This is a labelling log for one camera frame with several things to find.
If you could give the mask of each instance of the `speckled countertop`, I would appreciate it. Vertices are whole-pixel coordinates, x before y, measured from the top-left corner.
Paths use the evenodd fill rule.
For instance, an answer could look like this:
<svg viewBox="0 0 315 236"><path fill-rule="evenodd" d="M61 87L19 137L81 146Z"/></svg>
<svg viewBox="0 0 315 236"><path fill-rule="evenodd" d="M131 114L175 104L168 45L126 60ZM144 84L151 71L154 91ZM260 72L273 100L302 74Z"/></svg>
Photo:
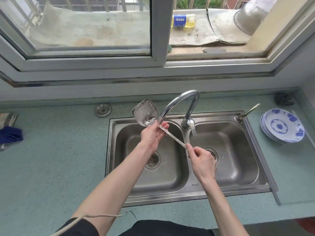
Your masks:
<svg viewBox="0 0 315 236"><path fill-rule="evenodd" d="M161 111L169 101L155 101ZM308 138L282 145L267 138L259 126L263 112L275 108L272 95L200 99L194 112L247 110L250 124L276 180L278 206L272 193L227 197L243 224L315 215L315 150ZM110 118L131 117L137 104L114 103L105 118L94 114L94 104L0 109L17 112L15 127L25 139L0 152L0 235L49 235L76 210L104 178ZM184 113L190 101L173 113ZM311 138L315 131L298 104L294 110ZM216 228L207 200L192 200L123 208L108 235L117 236L136 220L160 219L203 228Z"/></svg>

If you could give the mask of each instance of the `silver bowl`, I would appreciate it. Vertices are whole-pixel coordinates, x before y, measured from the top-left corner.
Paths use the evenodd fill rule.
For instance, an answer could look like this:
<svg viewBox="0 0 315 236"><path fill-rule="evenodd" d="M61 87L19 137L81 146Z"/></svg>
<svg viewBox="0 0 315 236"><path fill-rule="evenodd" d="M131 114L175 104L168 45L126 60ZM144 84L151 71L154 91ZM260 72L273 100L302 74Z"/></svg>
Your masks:
<svg viewBox="0 0 315 236"><path fill-rule="evenodd" d="M253 35L277 0L250 0L235 13L234 23L247 35Z"/></svg>

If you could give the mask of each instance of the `blue label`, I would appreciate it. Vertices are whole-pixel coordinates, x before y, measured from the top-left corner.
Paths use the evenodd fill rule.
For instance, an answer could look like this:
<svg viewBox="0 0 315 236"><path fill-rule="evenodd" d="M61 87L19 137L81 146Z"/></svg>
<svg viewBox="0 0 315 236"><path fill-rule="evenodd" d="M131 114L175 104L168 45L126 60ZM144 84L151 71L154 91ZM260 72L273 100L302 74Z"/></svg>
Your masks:
<svg viewBox="0 0 315 236"><path fill-rule="evenodd" d="M173 27L185 27L185 25L186 25L186 15L174 15Z"/></svg>

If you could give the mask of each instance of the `red object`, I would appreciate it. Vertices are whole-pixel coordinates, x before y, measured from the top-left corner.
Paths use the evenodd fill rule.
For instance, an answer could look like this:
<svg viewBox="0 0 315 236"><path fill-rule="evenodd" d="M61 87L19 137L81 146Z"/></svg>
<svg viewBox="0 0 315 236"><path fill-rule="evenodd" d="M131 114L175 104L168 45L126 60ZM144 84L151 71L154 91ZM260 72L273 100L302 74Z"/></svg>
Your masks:
<svg viewBox="0 0 315 236"><path fill-rule="evenodd" d="M296 221L303 229L315 235L315 217L297 219Z"/></svg>

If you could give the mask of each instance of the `hand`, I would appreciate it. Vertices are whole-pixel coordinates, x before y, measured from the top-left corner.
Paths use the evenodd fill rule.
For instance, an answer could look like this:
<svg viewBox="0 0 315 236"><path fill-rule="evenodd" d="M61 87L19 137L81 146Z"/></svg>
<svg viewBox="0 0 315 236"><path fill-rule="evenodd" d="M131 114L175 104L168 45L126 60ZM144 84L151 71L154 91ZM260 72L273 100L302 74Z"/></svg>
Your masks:
<svg viewBox="0 0 315 236"><path fill-rule="evenodd" d="M186 144L192 170L201 184L207 180L215 180L216 165L213 155L200 147Z"/></svg>
<svg viewBox="0 0 315 236"><path fill-rule="evenodd" d="M162 122L161 126L168 129L169 124L167 124L167 122ZM142 130L141 142L149 147L150 155L152 155L156 151L158 143L165 135L166 133L158 127L158 124L155 121L151 126Z"/></svg>

